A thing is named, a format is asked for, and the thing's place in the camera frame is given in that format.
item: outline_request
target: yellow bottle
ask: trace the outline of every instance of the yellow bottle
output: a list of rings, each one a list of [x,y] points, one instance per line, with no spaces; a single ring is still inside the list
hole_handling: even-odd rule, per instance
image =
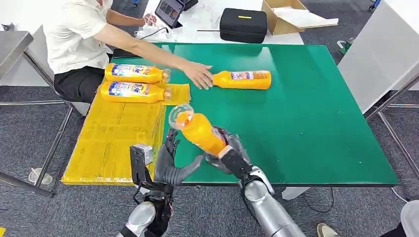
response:
[[[214,85],[222,88],[266,90],[271,85],[269,71],[222,71],[213,75]]]
[[[171,127],[180,130],[186,139],[206,153],[218,157],[226,146],[223,137],[211,126],[207,117],[194,113],[189,104],[174,107],[168,119]]]
[[[154,84],[159,81],[169,82],[170,70],[160,70],[154,66],[110,63],[106,66],[105,78],[109,81],[144,82]]]
[[[169,88],[133,82],[106,81],[100,86],[100,94],[107,101],[154,103],[169,99]]]

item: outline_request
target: man's hand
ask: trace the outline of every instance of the man's hand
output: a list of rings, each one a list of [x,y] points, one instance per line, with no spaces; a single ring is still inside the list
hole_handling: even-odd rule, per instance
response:
[[[211,67],[201,63],[186,61],[179,68],[197,88],[208,90],[212,87],[212,74],[208,71]]]
[[[156,16],[154,16],[154,15],[152,15],[150,13],[148,13],[147,15],[145,15],[143,17],[143,19],[144,19],[145,25],[149,25],[149,26],[152,26],[157,21]]]

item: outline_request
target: floor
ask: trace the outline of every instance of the floor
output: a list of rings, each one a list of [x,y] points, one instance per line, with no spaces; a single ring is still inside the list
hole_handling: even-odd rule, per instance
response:
[[[370,17],[367,0],[303,0],[314,13],[339,17],[337,27],[307,30],[302,33],[305,43],[325,44],[336,63],[341,56],[335,42],[356,36]],[[132,8],[130,0],[114,0],[116,10],[141,16],[145,2]],[[51,99],[55,95],[44,87],[0,87],[0,101]],[[409,93],[401,101],[419,103],[419,93]],[[39,167],[65,116],[63,105],[0,108],[0,170],[26,180],[31,167]],[[385,112],[394,129],[419,162],[419,111],[391,109]],[[59,179],[83,125],[83,118],[72,114],[67,129],[48,173]],[[409,169],[401,152],[383,123],[374,118],[370,127],[389,159],[401,185],[397,192],[404,197],[419,195],[419,181]],[[59,181],[48,188],[57,194],[43,198],[10,185],[0,184],[0,226],[6,227],[6,237],[97,236],[111,237],[126,222],[135,208],[131,199],[133,187],[65,186]],[[283,201],[276,187],[276,198],[290,213],[308,237],[316,236],[315,226],[326,222],[342,237],[378,237],[393,229],[400,221],[403,202],[389,188],[333,188],[334,206],[328,213],[319,213],[332,204],[329,188],[313,188],[306,199],[298,197]],[[174,191],[174,216],[168,236],[217,237],[263,236],[257,223],[246,212],[233,187],[177,187]]]

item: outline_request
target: cardboard box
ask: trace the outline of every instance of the cardboard box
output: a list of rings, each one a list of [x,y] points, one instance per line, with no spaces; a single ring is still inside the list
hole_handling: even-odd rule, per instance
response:
[[[277,15],[272,10],[272,8],[286,6],[291,6],[294,9],[307,10],[307,8],[299,0],[264,0],[262,3],[262,11],[266,13],[266,18],[268,20],[268,30],[272,35],[304,31],[304,29],[300,29],[277,17]]]

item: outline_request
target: robotic arm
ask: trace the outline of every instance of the robotic arm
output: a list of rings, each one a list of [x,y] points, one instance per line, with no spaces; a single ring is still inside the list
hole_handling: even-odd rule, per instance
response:
[[[272,195],[274,190],[263,171],[252,164],[237,135],[232,135],[216,127],[228,144],[212,158],[205,154],[206,160],[223,172],[235,175],[242,188],[242,198],[251,214],[263,228],[267,237],[305,237],[282,205]],[[178,140],[177,131],[169,130],[165,144],[159,150],[155,164],[154,181],[145,167],[151,162],[150,148],[133,146],[131,151],[132,178],[140,187],[150,190],[144,202],[131,213],[128,222],[117,237],[162,236],[172,215],[173,185],[180,184],[187,176],[200,167],[203,156],[198,156],[184,168],[174,167],[174,155]]]
[[[144,201],[130,214],[128,221],[117,237],[160,237],[168,227],[173,214],[173,185],[181,184],[190,174],[195,172],[203,159],[198,156],[188,166],[174,167],[174,156],[179,140],[175,140],[177,131],[170,129],[165,143],[159,150],[155,163],[154,180],[146,167],[152,161],[151,147],[142,144],[130,147],[132,180],[138,185],[136,194],[141,187],[150,190]]]
[[[230,145],[224,148],[218,156],[221,163],[239,179],[245,205],[247,206],[247,201],[251,204],[254,217],[263,228],[265,235],[267,237],[305,237],[287,211],[272,197],[274,190],[263,171],[244,160],[243,157],[247,156],[244,150],[240,148],[235,150],[231,146],[238,141],[234,136],[229,135]]]

